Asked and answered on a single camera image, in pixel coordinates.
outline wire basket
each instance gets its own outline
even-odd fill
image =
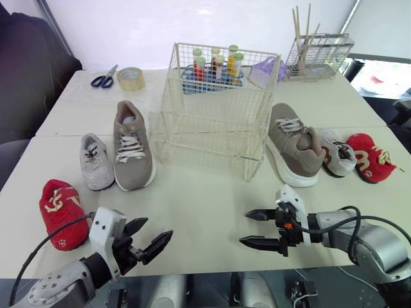
[[[346,33],[303,35],[295,39],[286,61],[287,80],[334,77],[353,46]]]
[[[241,73],[216,82],[186,78],[193,63],[194,48],[211,62],[211,48],[176,43],[168,69],[162,107],[151,135],[153,152],[160,162],[191,162],[230,169],[249,181],[263,161],[271,97],[277,81],[280,56],[273,53],[239,50],[243,53]],[[229,50],[220,54],[228,58]],[[255,84],[253,65],[275,57],[265,83]]]

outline red sneaker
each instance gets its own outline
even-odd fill
[[[85,215],[76,189],[59,180],[47,182],[39,205],[48,234]],[[87,239],[88,233],[87,220],[81,220],[53,236],[51,243],[58,250],[72,250]]]
[[[397,168],[391,164],[388,151],[376,147],[372,138],[366,133],[350,136],[347,144],[354,149],[357,158],[355,169],[358,175],[367,183],[376,184],[384,181]]]

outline table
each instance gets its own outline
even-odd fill
[[[364,215],[392,220],[411,233],[409,183],[411,156],[387,127],[337,128],[342,138],[353,133],[372,135],[377,145],[388,149],[393,163],[405,173],[394,171],[382,183],[371,185],[356,173],[333,178],[323,170],[317,185],[295,189],[304,199],[307,212],[357,206]],[[100,136],[113,158],[112,136]],[[201,167],[158,164],[153,183],[140,191],[123,192],[117,185],[100,191],[88,190],[82,180],[78,149],[81,136],[32,139],[22,159],[0,192],[0,277],[15,277],[21,264],[46,236],[38,200],[51,178],[72,184],[86,211],[115,208],[129,219],[148,217],[133,237],[145,248],[159,233],[173,229],[166,249],[149,265],[137,266],[128,275],[206,273],[222,271],[276,270],[350,264],[346,253],[314,244],[289,248],[289,257],[261,252],[238,242],[246,235],[278,237],[273,222],[253,221],[244,214],[252,209],[275,206],[275,193],[283,185],[268,153],[251,182]],[[71,252],[60,252],[48,242],[26,271],[26,278],[40,278],[49,271],[91,254],[87,242]]]
[[[111,135],[117,103],[127,99],[150,123],[160,110],[166,70],[144,71],[145,87],[125,92],[115,82],[110,89],[93,88],[90,81],[102,73],[77,71],[36,136],[71,136],[94,132]],[[333,80],[280,82],[274,103],[287,103],[305,125],[317,128],[385,126],[350,83],[337,74]]]

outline scissors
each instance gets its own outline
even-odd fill
[[[116,72],[117,64],[107,73],[107,75],[98,76],[90,84],[94,88],[102,87],[103,89],[109,88],[113,85],[113,75]]]

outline clear tape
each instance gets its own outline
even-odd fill
[[[116,76],[124,91],[136,91],[144,87],[143,71],[136,67],[126,67],[118,71]]]

